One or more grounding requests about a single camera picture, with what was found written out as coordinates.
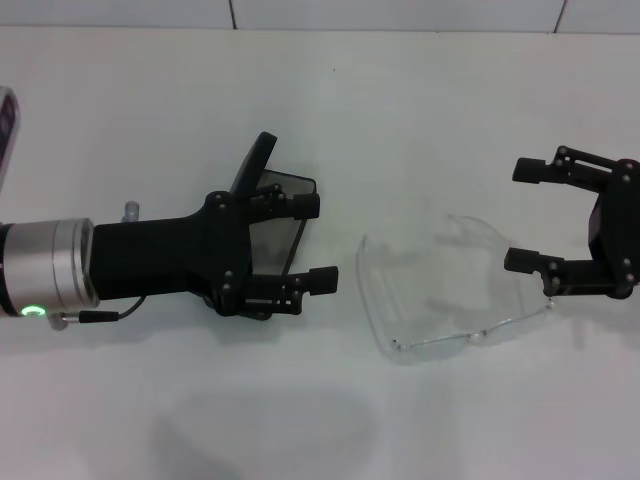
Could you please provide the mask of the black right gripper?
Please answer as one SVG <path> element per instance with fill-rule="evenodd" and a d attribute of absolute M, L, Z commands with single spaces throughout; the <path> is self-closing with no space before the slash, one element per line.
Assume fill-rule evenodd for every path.
<path fill-rule="evenodd" d="M 510 248 L 507 271 L 540 274 L 547 297 L 606 295 L 628 298 L 639 284 L 639 162 L 617 162 L 567 146 L 553 160 L 521 157 L 512 180 L 564 184 L 598 193 L 589 218 L 588 244 L 594 260 L 565 260 Z"/>

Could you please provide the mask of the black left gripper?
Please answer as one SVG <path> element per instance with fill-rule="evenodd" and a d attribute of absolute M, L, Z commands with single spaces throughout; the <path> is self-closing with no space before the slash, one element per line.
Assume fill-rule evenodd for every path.
<path fill-rule="evenodd" d="M 288 197 L 281 184 L 272 183 L 233 187 L 232 196 L 213 192 L 186 217 L 97 225 L 92 285 L 101 301 L 189 292 L 208 299 L 220 315 L 300 315 L 306 293 L 337 291 L 338 268 L 249 275 L 249 225 L 319 215 L 318 193 Z"/>

